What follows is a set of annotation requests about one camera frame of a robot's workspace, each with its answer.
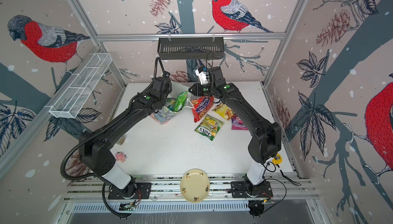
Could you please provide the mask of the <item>yellow snack bag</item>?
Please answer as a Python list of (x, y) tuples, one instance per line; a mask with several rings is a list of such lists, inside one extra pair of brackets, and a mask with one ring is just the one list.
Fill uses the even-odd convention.
[(217, 113), (227, 121), (231, 120), (232, 117), (234, 116), (233, 110), (229, 108), (227, 105), (223, 104), (222, 102), (220, 102), (217, 106), (213, 108), (213, 112)]

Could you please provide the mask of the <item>bright green snack bag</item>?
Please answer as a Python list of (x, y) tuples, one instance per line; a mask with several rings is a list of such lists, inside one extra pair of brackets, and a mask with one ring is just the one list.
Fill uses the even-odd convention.
[(187, 102), (188, 92), (182, 92), (175, 100), (175, 103), (172, 106), (173, 112), (179, 112), (184, 107), (184, 104)]

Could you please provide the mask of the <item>red snack bag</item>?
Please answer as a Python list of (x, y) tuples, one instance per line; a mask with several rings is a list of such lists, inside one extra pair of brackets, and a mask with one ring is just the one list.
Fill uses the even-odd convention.
[(194, 122), (198, 122), (213, 106), (214, 97), (199, 97), (191, 100)]

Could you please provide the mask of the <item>patterned paper gift bag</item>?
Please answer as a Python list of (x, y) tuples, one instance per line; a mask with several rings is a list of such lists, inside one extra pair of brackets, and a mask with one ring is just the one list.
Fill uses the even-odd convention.
[[(166, 103), (160, 110), (152, 113), (150, 117), (154, 119), (156, 122), (158, 122), (159, 124), (164, 125), (167, 122), (169, 122), (172, 118), (174, 118), (177, 114), (179, 114), (182, 110), (184, 110), (185, 108), (189, 108), (187, 104), (191, 99), (191, 94), (188, 92), (188, 89), (189, 89), (188, 87), (182, 85), (181, 83), (172, 82), (172, 91), (168, 95), (166, 99)], [(183, 93), (185, 93), (184, 103), (183, 105), (181, 105), (179, 111), (174, 111), (174, 108), (176, 106), (176, 99), (178, 98), (178, 96), (181, 96)]]

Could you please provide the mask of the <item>green Fox's candy bag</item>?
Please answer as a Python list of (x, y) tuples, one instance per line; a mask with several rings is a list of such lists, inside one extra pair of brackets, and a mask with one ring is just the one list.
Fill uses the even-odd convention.
[(206, 115), (194, 131), (213, 141), (223, 125), (223, 121)]

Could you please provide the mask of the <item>purple candy snack bag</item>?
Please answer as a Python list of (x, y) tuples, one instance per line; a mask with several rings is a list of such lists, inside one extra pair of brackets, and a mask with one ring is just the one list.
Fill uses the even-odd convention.
[(237, 114), (234, 114), (233, 117), (231, 118), (231, 129), (232, 130), (243, 130), (243, 131), (248, 130), (247, 126), (238, 117)]

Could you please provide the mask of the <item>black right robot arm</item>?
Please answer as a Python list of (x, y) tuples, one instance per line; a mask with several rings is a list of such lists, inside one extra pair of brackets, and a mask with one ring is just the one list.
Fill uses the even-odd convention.
[(214, 97), (227, 105), (243, 121), (252, 139), (248, 152), (253, 159), (245, 175), (245, 192), (251, 197), (267, 195), (265, 172), (281, 150), (281, 127), (262, 117), (233, 83), (227, 83), (220, 67), (200, 67), (195, 71), (199, 82), (189, 88), (196, 97)]

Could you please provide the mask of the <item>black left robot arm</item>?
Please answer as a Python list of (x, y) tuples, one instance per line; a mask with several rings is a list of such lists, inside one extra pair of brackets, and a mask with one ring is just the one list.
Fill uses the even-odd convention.
[(111, 183), (126, 197), (136, 191), (135, 180), (117, 163), (111, 148), (134, 125), (160, 110), (172, 91), (172, 82), (167, 77), (156, 77), (141, 93), (132, 97), (129, 106), (114, 120), (96, 130), (83, 141), (79, 148), (80, 160), (105, 183)]

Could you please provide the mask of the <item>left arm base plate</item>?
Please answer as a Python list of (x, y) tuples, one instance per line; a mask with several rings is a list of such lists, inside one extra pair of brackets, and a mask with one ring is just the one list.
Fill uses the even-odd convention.
[(124, 189), (118, 189), (116, 186), (110, 186), (108, 199), (149, 199), (151, 187), (151, 183), (131, 183)]

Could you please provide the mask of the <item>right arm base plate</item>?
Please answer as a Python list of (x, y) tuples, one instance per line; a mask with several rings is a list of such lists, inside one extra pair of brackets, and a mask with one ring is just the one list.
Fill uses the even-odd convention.
[(231, 182), (230, 185), (228, 193), (230, 193), (233, 198), (273, 197), (271, 185), (268, 181), (263, 181), (256, 186), (249, 182)]

